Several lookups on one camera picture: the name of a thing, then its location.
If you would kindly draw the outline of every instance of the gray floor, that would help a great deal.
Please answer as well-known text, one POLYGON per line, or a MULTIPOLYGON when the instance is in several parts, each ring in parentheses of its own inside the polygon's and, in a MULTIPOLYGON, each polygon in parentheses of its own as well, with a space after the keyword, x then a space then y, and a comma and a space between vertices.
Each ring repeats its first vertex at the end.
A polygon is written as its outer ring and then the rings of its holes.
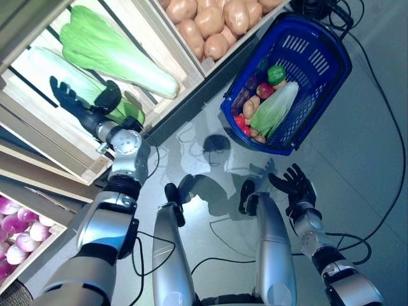
MULTIPOLYGON (((372 1, 367 5, 367 16, 355 34, 367 49, 407 139, 408 4, 405 0, 393 1, 385 8, 380 3, 372 1)), ((180 230, 190 266, 210 256, 253 258, 255 222, 236 212, 241 183, 247 177, 254 178, 258 189, 269 191, 284 213, 286 197, 270 186, 265 173, 282 175, 291 163, 298 163, 317 189, 316 205, 328 231, 359 236, 369 233, 395 195, 401 175, 401 150, 360 51, 348 38, 345 44, 352 55, 353 72, 300 150, 289 157, 247 150, 229 138, 218 118, 222 95, 229 85, 226 84, 194 120, 160 146, 159 168, 146 182, 138 201, 136 216, 141 220, 140 229, 153 232, 157 206, 165 202, 164 186, 169 182, 179 184, 191 174, 195 176, 187 178, 194 184, 191 193, 199 197, 184 205, 187 224, 180 230), (223 146, 215 150, 211 147, 214 140, 223 146)), ((153 154, 150 168, 156 160, 153 154)), ((403 190, 384 226, 369 240, 373 248, 371 260, 360 266, 392 306, 408 305, 406 181, 403 190)), ((288 232, 292 250, 299 251, 289 227, 288 232)), ((146 237, 142 241, 146 269, 150 270, 152 242, 146 237)), ((26 283, 34 296, 57 265, 75 253, 73 245, 70 242, 26 283)), ((358 260, 365 250, 357 247, 344 254, 358 260)), ((328 305, 324 287, 311 263, 305 257, 295 257, 294 263, 298 305, 328 305)), ((210 261, 194 274, 194 285, 200 297, 251 292, 254 277, 253 264, 210 261)), ((127 305, 137 295, 139 285, 130 258, 118 262, 112 305, 127 305)), ((138 304, 152 305, 150 277, 138 304)))

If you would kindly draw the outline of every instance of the robotic arm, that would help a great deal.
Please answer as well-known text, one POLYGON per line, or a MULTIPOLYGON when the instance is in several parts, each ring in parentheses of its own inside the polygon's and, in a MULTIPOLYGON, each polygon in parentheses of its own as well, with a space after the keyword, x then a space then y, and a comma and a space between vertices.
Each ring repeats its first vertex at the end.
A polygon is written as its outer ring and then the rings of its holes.
POLYGON ((277 189, 289 196, 286 215, 294 223, 303 253, 313 262, 326 285, 333 306, 380 306, 384 300, 377 288, 332 244, 325 233, 322 215, 314 208, 316 193, 297 164, 288 168, 285 180, 269 174, 277 189))
MULTIPOLYGON (((61 106, 79 119, 95 138, 116 153, 107 186, 93 201, 78 234, 79 252, 53 274, 35 299, 34 306, 108 306, 116 279, 116 261, 134 247, 139 221, 134 218, 140 189, 147 179, 150 147, 133 130, 118 126, 106 117, 120 101, 120 90, 109 82, 92 108, 84 108, 65 84, 50 80, 61 106)), ((289 196, 286 214, 293 220, 303 253, 313 262, 326 285, 333 306, 380 306, 383 298, 374 285, 330 242, 321 214, 314 208, 316 194, 297 165, 288 168, 285 180, 269 175, 270 182, 289 196)), ((251 295, 231 295, 199 300, 178 228, 185 223, 177 187, 166 186, 169 203, 157 212, 153 245, 155 305, 219 305, 244 300, 265 305, 296 305, 295 271, 289 238, 273 200, 267 193, 254 193, 244 183, 238 209, 256 216, 259 226, 257 281, 251 295)))
MULTIPOLYGON (((111 110, 87 110, 64 83, 58 87, 53 77, 50 83, 61 106, 94 137, 113 147, 116 157, 107 186, 92 202, 80 228, 79 253, 59 267, 33 305, 110 305, 116 261, 128 256, 135 244, 139 222, 134 214, 148 175, 150 146, 136 131, 106 118, 111 110)), ((120 101, 120 91, 113 82, 102 96, 105 101, 120 101)))

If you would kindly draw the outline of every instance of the blue plastic basket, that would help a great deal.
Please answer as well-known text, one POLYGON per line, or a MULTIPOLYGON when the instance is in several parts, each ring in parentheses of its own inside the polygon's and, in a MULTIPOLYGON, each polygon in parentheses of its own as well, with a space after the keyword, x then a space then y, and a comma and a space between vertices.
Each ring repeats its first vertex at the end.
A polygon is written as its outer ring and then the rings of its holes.
POLYGON ((248 146, 272 154, 298 149, 351 72, 349 55, 339 38, 317 22, 292 13, 280 14, 224 96, 221 110, 233 132, 248 146), (242 106, 273 65, 286 69, 299 92, 285 120, 259 143, 245 136, 234 121, 242 106))

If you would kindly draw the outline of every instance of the wire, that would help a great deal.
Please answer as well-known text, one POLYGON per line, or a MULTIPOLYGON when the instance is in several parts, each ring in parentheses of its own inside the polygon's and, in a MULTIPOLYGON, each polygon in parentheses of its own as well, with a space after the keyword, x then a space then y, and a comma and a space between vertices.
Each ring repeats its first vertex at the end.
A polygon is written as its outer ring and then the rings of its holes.
POLYGON ((163 260, 163 262, 162 262, 160 265, 158 265, 157 267, 155 267, 153 270, 151 270, 151 271, 149 271, 149 272, 147 272, 147 273, 144 273, 144 271, 142 271, 141 273, 139 273, 138 270, 135 269, 135 272, 136 272, 137 276, 144 277, 144 276, 147 276, 147 275, 153 273, 154 271, 156 271, 158 268, 160 268, 161 266, 163 266, 163 265, 166 263, 166 261, 169 260, 170 256, 173 254, 173 252, 174 252, 174 250, 175 250, 175 248, 176 248, 176 244, 175 244, 174 242, 170 241, 170 240, 163 239, 163 238, 159 238, 159 237, 150 235, 150 234, 148 234, 148 233, 145 233, 144 231, 138 231, 138 233, 141 233, 141 234, 146 235, 146 236, 148 236, 148 237, 150 237, 150 238, 153 238, 153 239, 157 239, 157 240, 161 240, 161 241, 164 241, 164 242, 168 242, 168 243, 170 243, 170 244, 173 245, 173 249, 171 250, 170 254, 166 257, 165 260, 163 260))
MULTIPOLYGON (((345 3, 346 6, 349 8, 349 6, 348 6, 348 4, 346 3, 345 0, 339 0, 339 1, 342 1, 343 3, 345 3)), ((360 15, 360 18, 358 19, 357 23, 355 23, 355 25, 353 25, 352 28, 356 27, 361 22, 361 20, 362 20, 362 18, 364 16, 364 13, 365 13, 365 5, 364 5, 363 0, 360 0, 360 3, 361 3, 361 7, 362 7, 361 15, 360 15)), ((331 20, 330 20, 330 24, 324 24, 324 25, 332 27, 332 28, 337 29, 337 30, 344 30, 343 26, 342 27, 336 26, 336 25, 333 24, 333 22, 331 20)), ((363 45, 360 43, 360 41, 357 39, 357 37, 355 35, 353 35, 350 32, 347 32, 347 33, 348 33, 348 35, 350 35, 350 37, 352 37, 352 39, 355 42, 357 42, 358 46, 361 48, 361 51, 363 52, 364 58, 365 58, 365 60, 366 60, 366 62, 368 64, 368 68, 369 68, 369 70, 371 72, 371 75, 372 75, 372 77, 374 79, 375 85, 377 86, 377 88, 378 88, 378 90, 379 90, 379 92, 381 94, 381 97, 382 97, 382 99, 383 99, 383 101, 384 101, 384 103, 385 103, 385 105, 386 105, 386 107, 388 109, 388 112, 389 112, 389 114, 391 116, 391 119, 392 119, 392 121, 394 123, 395 129, 397 130, 398 137, 399 137, 400 144, 401 144, 401 149, 402 149, 402 176, 401 176, 401 180, 400 180, 400 183, 399 183, 399 186, 398 186, 398 189, 397 189, 397 193, 396 193, 396 195, 394 197, 394 200, 392 201, 392 204, 387 209, 386 213, 382 217, 379 224, 364 239, 360 240, 359 242, 356 242, 355 244, 351 244, 351 245, 348 245, 347 247, 343 247, 343 248, 339 249, 340 251, 348 250, 348 249, 350 249, 352 247, 356 247, 357 245, 360 245, 360 244, 364 243, 366 240, 371 238, 375 233, 377 233, 379 228, 384 224, 386 218, 388 217, 388 215, 391 213, 391 211, 393 210, 393 208, 397 204, 397 201, 398 201, 398 199, 399 199, 399 197, 401 195, 402 187, 404 186, 404 181, 405 181, 406 164, 407 164, 404 137, 401 134, 400 126, 398 125, 398 122, 395 119, 395 116, 394 116, 394 113, 393 113, 393 111, 391 109, 388 98, 385 95, 385 92, 384 92, 383 88, 381 87, 381 85, 380 85, 380 83, 379 83, 379 81, 378 81, 378 79, 377 79, 377 77, 376 77, 376 75, 374 73, 374 70, 372 68, 370 59, 368 58, 368 55, 367 55, 363 45)))
POLYGON ((365 241, 364 239, 362 239, 362 238, 360 238, 360 237, 358 237, 358 236, 356 236, 356 235, 347 234, 347 233, 343 233, 343 234, 341 234, 341 233, 326 233, 326 235, 328 235, 328 236, 342 237, 342 238, 340 239, 339 243, 337 244, 337 249, 339 249, 339 245, 340 245, 340 243, 341 243, 341 241, 343 240, 344 237, 348 237, 348 238, 352 238, 352 239, 357 239, 357 240, 360 241, 361 244, 364 244, 364 245, 366 246, 366 248, 367 248, 367 255, 366 255, 362 260, 360 260, 360 261, 354 261, 354 262, 353 262, 354 265, 362 265, 362 264, 366 263, 366 262, 370 259, 371 254, 372 254, 371 245, 370 245, 367 241, 365 241))
POLYGON ((376 77, 376 75, 374 73, 374 70, 372 69, 370 59, 368 58, 368 55, 367 55, 363 45, 360 43, 360 41, 357 39, 357 37, 355 37, 353 34, 351 34, 350 32, 348 34, 357 42, 357 44, 361 48, 361 51, 363 51, 365 60, 367 61, 368 68, 370 69, 370 72, 371 72, 371 75, 372 75, 372 77, 374 79, 374 82, 375 82, 375 84, 376 84, 376 86, 377 86, 377 88, 378 88, 378 90, 379 90, 379 92, 380 92, 380 94, 382 96, 382 99, 384 100, 384 103, 385 103, 385 105, 386 105, 386 107, 388 109, 388 112, 390 113, 390 116, 391 116, 391 119, 392 119, 392 121, 394 123, 395 129, 397 130, 398 137, 400 139, 401 149, 402 149, 402 176, 401 176, 401 180, 400 180, 400 183, 399 183, 399 186, 398 186, 397 193, 396 193, 396 195, 394 197, 394 200, 393 200, 392 204, 390 205, 390 207, 387 209, 387 212, 384 214, 384 217, 382 217, 380 223, 362 241, 356 242, 355 244, 352 244, 352 245, 348 245, 347 247, 343 247, 343 248, 340 249, 340 251, 348 250, 348 249, 350 249, 352 247, 355 247, 356 245, 362 244, 367 239, 371 238, 375 233, 377 233, 379 228, 384 224, 386 218, 388 217, 390 212, 393 210, 395 204, 397 204, 397 201, 398 201, 398 199, 399 199, 399 197, 401 195, 402 187, 404 186, 404 181, 405 181, 406 164, 407 164, 404 137, 402 136, 400 126, 398 125, 398 122, 395 119, 394 113, 393 113, 393 111, 391 109, 390 103, 388 102, 388 98, 385 95, 385 92, 384 92, 383 88, 381 87, 381 85, 380 85, 380 83, 379 83, 379 81, 378 81, 378 79, 377 79, 377 77, 376 77))
POLYGON ((219 261, 226 261, 228 263, 254 263, 254 260, 248 260, 248 261, 238 261, 238 260, 231 260, 231 259, 225 259, 225 258, 218 258, 218 257, 209 257, 201 260, 195 267, 191 270, 191 275, 196 271, 196 269, 204 262, 208 260, 219 260, 219 261))
MULTIPOLYGON (((360 1, 360 3, 361 3, 361 14, 360 14, 360 17, 358 18, 358 21, 350 28, 350 30, 351 30, 351 29, 354 29, 356 26, 358 26, 358 24, 360 24, 361 20, 363 19, 364 14, 365 14, 365 5, 364 5, 364 2, 363 2, 363 0, 359 0, 359 1, 360 1)), ((344 5, 345 5, 346 8, 347 8, 347 13, 348 13, 348 15, 349 15, 350 18, 351 18, 351 8, 350 8, 350 5, 348 4, 348 2, 347 2, 346 0, 337 0, 337 3, 339 3, 339 2, 344 3, 344 5)), ((335 25, 335 24, 334 24, 334 22, 333 22, 333 20, 332 20, 332 13, 333 13, 333 12, 331 12, 330 15, 329 15, 329 23, 330 23, 330 24, 324 24, 324 25, 325 25, 325 26, 330 26, 330 27, 332 27, 332 28, 334 28, 334 29, 336 29, 336 30, 339 30, 339 31, 344 31, 344 30, 346 30, 346 24, 343 24, 343 25, 335 25)))
MULTIPOLYGON (((142 247, 142 241, 140 240, 139 237, 136 237, 138 243, 139 243, 139 251, 140 251, 140 263, 141 263, 141 269, 142 269, 142 279, 140 282, 140 290, 138 293, 138 296, 129 304, 129 306, 133 306, 142 296, 143 293, 143 288, 145 285, 145 277, 144 277, 144 273, 145 273, 145 263, 143 260, 143 247, 142 247)), ((132 250, 132 265, 133 265, 133 270, 136 272, 136 274, 138 274, 137 269, 136 269, 136 265, 135 265, 135 252, 132 250)))

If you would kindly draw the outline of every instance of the cabbage leaf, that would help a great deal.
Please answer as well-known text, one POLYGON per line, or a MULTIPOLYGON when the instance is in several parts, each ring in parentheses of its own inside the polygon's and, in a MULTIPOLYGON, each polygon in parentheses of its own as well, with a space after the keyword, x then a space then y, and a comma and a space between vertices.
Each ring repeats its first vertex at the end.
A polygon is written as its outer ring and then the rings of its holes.
MULTIPOLYGON (((27 59, 46 75, 47 80, 52 75, 55 76, 59 82, 68 84, 77 97, 90 105, 94 105, 96 98, 106 89, 106 86, 47 48, 31 48, 27 59)), ((120 124, 127 116, 132 116, 141 124, 145 122, 143 112, 125 98, 121 99, 118 106, 107 117, 120 124)))
POLYGON ((71 22, 62 27, 60 40, 63 56, 77 66, 133 82, 165 98, 173 99, 179 93, 174 77, 84 6, 72 8, 71 22))
POLYGON ((270 137, 289 113, 299 85, 288 82, 266 99, 251 118, 251 127, 265 138, 270 137))

